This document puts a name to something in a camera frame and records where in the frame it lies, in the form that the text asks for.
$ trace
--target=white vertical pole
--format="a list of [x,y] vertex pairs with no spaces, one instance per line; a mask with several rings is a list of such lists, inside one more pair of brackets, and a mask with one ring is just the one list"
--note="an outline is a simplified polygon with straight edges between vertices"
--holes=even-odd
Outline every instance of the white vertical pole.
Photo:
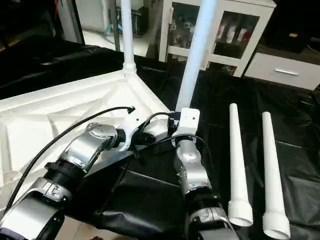
[[265,212],[263,231],[274,239],[290,238],[290,225],[285,212],[274,130],[269,112],[262,114]]
[[175,110],[190,107],[218,0],[202,0]]
[[247,179],[242,150],[241,132],[237,104],[230,104],[230,201],[229,221],[248,227],[254,223],[252,208],[248,200]]
[[131,0],[121,0],[121,21],[123,33],[123,50],[125,72],[136,72],[134,60],[134,40],[132,33]]

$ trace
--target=glass cabinet door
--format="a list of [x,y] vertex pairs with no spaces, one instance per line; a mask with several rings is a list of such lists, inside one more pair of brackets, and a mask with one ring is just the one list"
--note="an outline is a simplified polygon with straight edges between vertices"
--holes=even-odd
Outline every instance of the glass cabinet door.
[[254,15],[224,11],[212,54],[241,59],[259,18]]
[[199,6],[173,2],[172,22],[169,26],[168,45],[190,49]]

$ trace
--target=floor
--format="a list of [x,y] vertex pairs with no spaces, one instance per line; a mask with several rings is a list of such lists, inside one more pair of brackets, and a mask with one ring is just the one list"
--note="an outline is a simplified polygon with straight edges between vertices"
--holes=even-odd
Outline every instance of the floor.
[[[94,45],[102,48],[116,50],[115,40],[113,34],[109,33],[108,36],[104,37],[102,32],[82,30],[84,42],[86,45]],[[133,37],[133,53],[134,55],[145,57],[149,47],[150,34],[147,32],[142,37]],[[120,49],[124,51],[124,40],[122,34],[119,35]]]
[[65,218],[55,240],[92,240],[95,237],[99,237],[99,240],[132,240],[130,237],[108,230],[97,229],[70,217]]

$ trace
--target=drawer handle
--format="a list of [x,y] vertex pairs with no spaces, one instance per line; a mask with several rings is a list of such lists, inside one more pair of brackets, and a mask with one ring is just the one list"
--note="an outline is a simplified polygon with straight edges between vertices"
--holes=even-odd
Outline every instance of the drawer handle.
[[282,73],[282,74],[288,74],[288,75],[292,75],[292,76],[299,76],[299,73],[292,72],[292,71],[281,70],[281,69],[278,69],[278,68],[276,68],[275,71],[278,72],[278,73]]

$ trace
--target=black cable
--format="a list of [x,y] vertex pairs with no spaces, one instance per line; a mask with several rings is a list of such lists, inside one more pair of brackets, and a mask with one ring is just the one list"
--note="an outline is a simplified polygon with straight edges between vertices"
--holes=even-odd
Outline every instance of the black cable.
[[193,137],[193,138],[196,138],[196,139],[200,140],[200,142],[205,146],[205,149],[206,149],[206,151],[208,153],[208,157],[209,157],[209,161],[210,161],[211,166],[212,167],[214,166],[213,161],[212,161],[211,151],[210,151],[207,143],[201,137],[199,137],[197,135],[194,135],[194,134],[184,133],[184,134],[179,134],[179,135],[175,135],[175,136],[170,136],[170,137],[166,137],[166,138],[164,138],[164,139],[162,139],[160,141],[156,141],[154,143],[150,143],[150,144],[146,144],[146,145],[155,146],[155,145],[163,144],[163,143],[165,143],[167,141],[170,141],[172,139],[176,139],[176,138],[179,138],[179,137]]
[[148,117],[148,119],[145,121],[145,123],[143,124],[142,128],[141,128],[141,133],[144,132],[146,126],[150,123],[151,119],[153,119],[154,117],[158,116],[158,115],[167,115],[168,117],[171,117],[171,113],[167,113],[167,112],[157,112],[155,114],[152,114],[151,116]]
[[16,185],[9,201],[8,201],[8,204],[6,205],[6,208],[4,210],[4,213],[6,213],[9,208],[11,208],[12,204],[14,203],[14,200],[22,186],[22,184],[24,183],[26,177],[28,176],[29,172],[31,171],[31,169],[33,168],[33,166],[36,164],[37,160],[41,157],[42,154],[44,154],[44,152],[46,150],[48,150],[48,148],[50,148],[55,142],[57,142],[59,139],[61,139],[64,135],[66,135],[67,133],[69,133],[71,130],[75,129],[76,127],[80,126],[81,124],[91,120],[91,119],[94,119],[95,117],[97,116],[100,116],[102,114],[105,114],[105,113],[108,113],[108,112],[111,112],[111,111],[114,111],[114,110],[120,110],[120,109],[126,109],[128,111],[133,111],[135,110],[133,107],[128,107],[128,106],[117,106],[117,107],[112,107],[112,108],[109,108],[107,110],[103,110],[101,112],[98,112],[92,116],[89,116],[77,123],[75,123],[74,125],[68,127],[64,132],[62,132],[61,134],[59,134],[57,137],[55,137],[51,142],[49,142],[33,159],[32,161],[30,162],[30,164],[28,165],[28,167],[25,169],[22,177],[20,178],[18,184]]

